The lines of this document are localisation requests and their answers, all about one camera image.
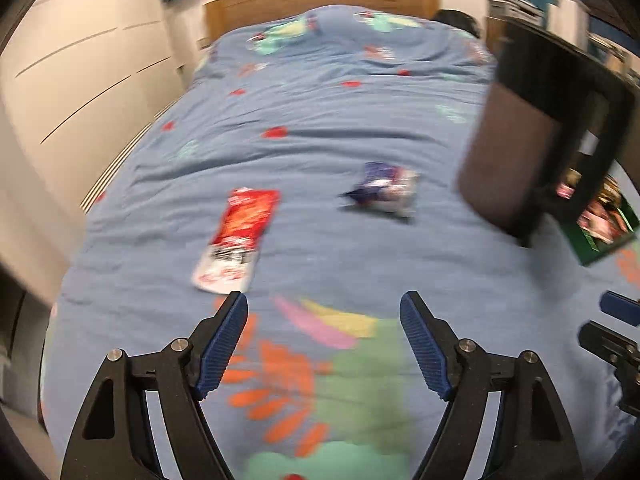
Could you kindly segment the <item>red white spicy snack packet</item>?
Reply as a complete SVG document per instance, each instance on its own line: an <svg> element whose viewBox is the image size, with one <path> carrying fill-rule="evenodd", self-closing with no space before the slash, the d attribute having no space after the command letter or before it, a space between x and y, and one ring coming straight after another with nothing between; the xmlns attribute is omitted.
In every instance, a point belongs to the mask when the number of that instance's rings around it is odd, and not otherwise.
<svg viewBox="0 0 640 480"><path fill-rule="evenodd" d="M192 273L193 285L215 295L247 292L260 241L279 203L277 190L235 188L217 232Z"/></svg>

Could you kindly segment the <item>blue white snack packet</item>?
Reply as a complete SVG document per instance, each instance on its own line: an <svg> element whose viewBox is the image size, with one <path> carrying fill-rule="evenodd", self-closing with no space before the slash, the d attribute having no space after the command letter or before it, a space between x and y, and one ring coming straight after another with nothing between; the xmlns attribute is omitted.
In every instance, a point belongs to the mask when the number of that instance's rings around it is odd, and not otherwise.
<svg viewBox="0 0 640 480"><path fill-rule="evenodd" d="M419 181L420 174L404 166L366 162L362 180L340 197L358 207L410 219Z"/></svg>

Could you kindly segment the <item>green metal tray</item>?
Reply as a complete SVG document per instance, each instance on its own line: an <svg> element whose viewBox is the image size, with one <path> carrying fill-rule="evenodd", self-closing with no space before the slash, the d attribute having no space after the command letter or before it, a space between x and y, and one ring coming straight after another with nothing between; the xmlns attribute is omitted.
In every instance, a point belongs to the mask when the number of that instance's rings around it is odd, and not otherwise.
<svg viewBox="0 0 640 480"><path fill-rule="evenodd" d="M639 218L608 174L579 218L561 223L560 228L582 266L590 266L636 237Z"/></svg>

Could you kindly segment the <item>wooden drawer cabinet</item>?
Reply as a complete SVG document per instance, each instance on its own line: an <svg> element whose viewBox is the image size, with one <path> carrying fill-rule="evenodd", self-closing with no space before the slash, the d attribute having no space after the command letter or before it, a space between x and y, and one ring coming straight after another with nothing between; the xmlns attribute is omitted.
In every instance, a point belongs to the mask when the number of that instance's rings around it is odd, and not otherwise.
<svg viewBox="0 0 640 480"><path fill-rule="evenodd" d="M506 21L502 18L493 18L486 16L485 18L485 44L488 51L498 58L502 49L502 38Z"/></svg>

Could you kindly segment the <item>blue patterned bed duvet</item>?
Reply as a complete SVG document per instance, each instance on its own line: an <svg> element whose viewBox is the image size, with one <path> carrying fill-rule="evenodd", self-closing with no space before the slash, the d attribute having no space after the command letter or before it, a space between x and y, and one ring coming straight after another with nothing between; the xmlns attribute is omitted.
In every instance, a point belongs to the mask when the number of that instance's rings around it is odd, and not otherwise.
<svg viewBox="0 0 640 480"><path fill-rule="evenodd" d="M444 404L400 326L409 290L488 351L536 351L595 476L632 420L577 333L611 323L602 292L638 292L638 247L581 266L553 220L525 248L462 200L456 175L494 69L467 32L352 6L220 38L88 214L44 350L55 452L107 352L158 351L214 313L192 273L229 194L256 188L280 203L245 334L202 405L236 478L412 476ZM340 197L366 162L420 174L410 219Z"/></svg>

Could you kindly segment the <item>white printer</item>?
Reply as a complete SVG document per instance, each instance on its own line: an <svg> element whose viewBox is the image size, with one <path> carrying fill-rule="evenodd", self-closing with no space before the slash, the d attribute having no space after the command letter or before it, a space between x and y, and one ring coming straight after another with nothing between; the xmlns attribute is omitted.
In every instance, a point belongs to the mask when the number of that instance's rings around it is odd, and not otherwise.
<svg viewBox="0 0 640 480"><path fill-rule="evenodd" d="M487 0L487 14L502 20L516 18L539 27L544 24L544 12L528 0Z"/></svg>

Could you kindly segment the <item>black backpack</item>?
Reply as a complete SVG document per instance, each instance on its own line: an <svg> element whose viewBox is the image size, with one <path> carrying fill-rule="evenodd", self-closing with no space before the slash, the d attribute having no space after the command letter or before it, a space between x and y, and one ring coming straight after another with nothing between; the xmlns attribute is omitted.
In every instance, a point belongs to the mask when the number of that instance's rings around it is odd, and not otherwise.
<svg viewBox="0 0 640 480"><path fill-rule="evenodd" d="M470 14L452 9L439 9L432 17L434 22L464 30L476 39L482 38L480 23Z"/></svg>

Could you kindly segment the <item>white wardrobe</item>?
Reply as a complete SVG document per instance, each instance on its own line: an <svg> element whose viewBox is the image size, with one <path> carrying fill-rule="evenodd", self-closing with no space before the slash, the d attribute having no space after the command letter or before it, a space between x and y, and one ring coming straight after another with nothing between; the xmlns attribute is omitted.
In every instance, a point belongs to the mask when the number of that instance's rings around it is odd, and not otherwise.
<svg viewBox="0 0 640 480"><path fill-rule="evenodd" d="M34 0L1 55L1 262L46 304L85 211L183 90L160 0Z"/></svg>

